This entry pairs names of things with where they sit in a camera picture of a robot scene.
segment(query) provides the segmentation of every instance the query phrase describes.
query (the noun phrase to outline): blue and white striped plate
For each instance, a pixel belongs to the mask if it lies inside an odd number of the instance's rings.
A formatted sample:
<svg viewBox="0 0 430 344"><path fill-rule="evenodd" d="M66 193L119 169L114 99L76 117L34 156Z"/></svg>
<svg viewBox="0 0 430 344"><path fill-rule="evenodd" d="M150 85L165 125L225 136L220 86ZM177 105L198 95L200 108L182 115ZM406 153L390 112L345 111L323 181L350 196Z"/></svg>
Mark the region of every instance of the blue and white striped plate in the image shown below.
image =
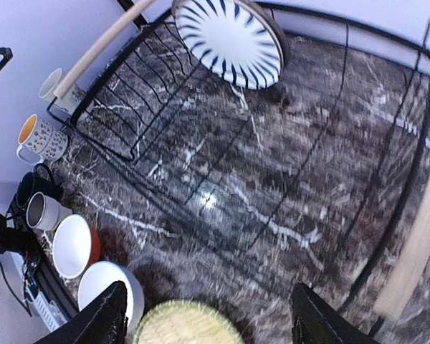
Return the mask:
<svg viewBox="0 0 430 344"><path fill-rule="evenodd" d="M253 90L279 81L280 41L255 7L239 0L184 0L174 15L185 45L222 79Z"/></svg>

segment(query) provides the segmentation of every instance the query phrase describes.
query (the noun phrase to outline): cable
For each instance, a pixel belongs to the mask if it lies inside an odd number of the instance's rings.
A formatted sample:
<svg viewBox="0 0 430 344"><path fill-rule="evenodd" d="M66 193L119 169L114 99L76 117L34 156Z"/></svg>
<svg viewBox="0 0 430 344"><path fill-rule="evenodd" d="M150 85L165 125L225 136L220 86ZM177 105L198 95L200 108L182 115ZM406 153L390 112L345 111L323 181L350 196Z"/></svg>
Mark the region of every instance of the cable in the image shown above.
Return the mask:
<svg viewBox="0 0 430 344"><path fill-rule="evenodd" d="M8 216L5 218L5 221L14 220L16 217L24 215L26 212L24 210L18 211L15 214L12 214L11 216Z"/></svg>
<svg viewBox="0 0 430 344"><path fill-rule="evenodd" d="M5 269L3 268L3 264L0 261L0 270L1 270L1 275L3 276L3 279L5 281L6 286L8 287L10 293L13 295L13 297L16 299L16 301L21 305L22 308L24 308L24 310L26 311L26 313L32 317L32 312L30 311L30 307L29 304L27 303L27 301L25 302L25 304L18 298L18 296L16 295L16 293L13 291L13 289L11 288L11 286L8 283L8 280L6 279L6 275L5 275Z"/></svg>

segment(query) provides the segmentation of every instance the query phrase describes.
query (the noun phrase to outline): wooden handle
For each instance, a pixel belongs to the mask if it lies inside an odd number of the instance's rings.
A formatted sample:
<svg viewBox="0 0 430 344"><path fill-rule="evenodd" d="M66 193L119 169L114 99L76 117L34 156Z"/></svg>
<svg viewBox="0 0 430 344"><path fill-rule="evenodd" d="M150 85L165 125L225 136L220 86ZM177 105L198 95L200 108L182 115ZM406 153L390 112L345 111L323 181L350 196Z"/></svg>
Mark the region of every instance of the wooden handle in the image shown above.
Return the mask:
<svg viewBox="0 0 430 344"><path fill-rule="evenodd" d="M139 0L137 4L132 6L124 15L121 16L86 52L86 54L77 62L77 64L68 72L63 81L54 90L54 95L62 99L73 86L87 68L94 62L95 59L105 50L106 47L139 16L147 9L155 0Z"/></svg>
<svg viewBox="0 0 430 344"><path fill-rule="evenodd" d="M387 284L375 302L375 312L400 318L430 259L430 178L411 234Z"/></svg>

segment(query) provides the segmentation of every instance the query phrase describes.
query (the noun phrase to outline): round woven mat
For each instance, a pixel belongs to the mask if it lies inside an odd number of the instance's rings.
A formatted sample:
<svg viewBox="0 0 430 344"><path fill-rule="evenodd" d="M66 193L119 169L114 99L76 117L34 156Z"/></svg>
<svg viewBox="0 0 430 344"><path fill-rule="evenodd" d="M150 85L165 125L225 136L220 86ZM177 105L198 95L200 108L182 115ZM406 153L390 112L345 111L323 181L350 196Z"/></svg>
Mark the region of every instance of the round woven mat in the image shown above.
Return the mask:
<svg viewBox="0 0 430 344"><path fill-rule="evenodd" d="M241 335L217 310L199 302L164 302L142 319L135 344L243 344Z"/></svg>

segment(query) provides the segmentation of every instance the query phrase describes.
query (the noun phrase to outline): bowl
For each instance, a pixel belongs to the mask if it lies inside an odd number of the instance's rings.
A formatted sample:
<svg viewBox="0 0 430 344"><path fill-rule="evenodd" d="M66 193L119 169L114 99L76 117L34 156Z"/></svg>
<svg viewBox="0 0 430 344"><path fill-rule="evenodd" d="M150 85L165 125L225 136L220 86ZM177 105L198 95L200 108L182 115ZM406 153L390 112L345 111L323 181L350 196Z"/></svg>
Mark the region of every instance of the bowl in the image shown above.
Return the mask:
<svg viewBox="0 0 430 344"><path fill-rule="evenodd" d="M113 282L122 281L128 289L128 332L133 332L143 316L145 297L139 281L132 272L112 262L98 262L87 269L78 289L80 311L102 294Z"/></svg>
<svg viewBox="0 0 430 344"><path fill-rule="evenodd" d="M97 232L80 215L70 215L57 228L52 259L59 274L69 280L79 277L100 259Z"/></svg>

